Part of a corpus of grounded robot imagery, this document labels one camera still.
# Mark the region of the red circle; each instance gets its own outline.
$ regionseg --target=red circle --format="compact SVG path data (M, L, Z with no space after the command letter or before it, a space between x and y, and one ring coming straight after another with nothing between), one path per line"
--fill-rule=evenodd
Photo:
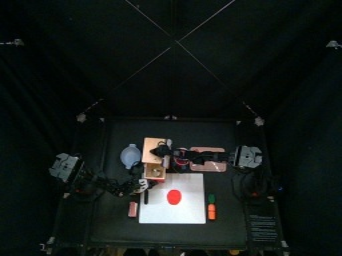
M176 205L182 200L182 193L179 190L170 190L167 193L167 201L170 204Z

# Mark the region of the black enclosure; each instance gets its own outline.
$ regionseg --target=black enclosure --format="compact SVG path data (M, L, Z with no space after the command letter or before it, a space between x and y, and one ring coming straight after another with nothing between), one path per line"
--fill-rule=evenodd
M166 116L265 120L293 254L341 255L341 12L337 0L1 1L0 255L39 255L48 168L87 122Z

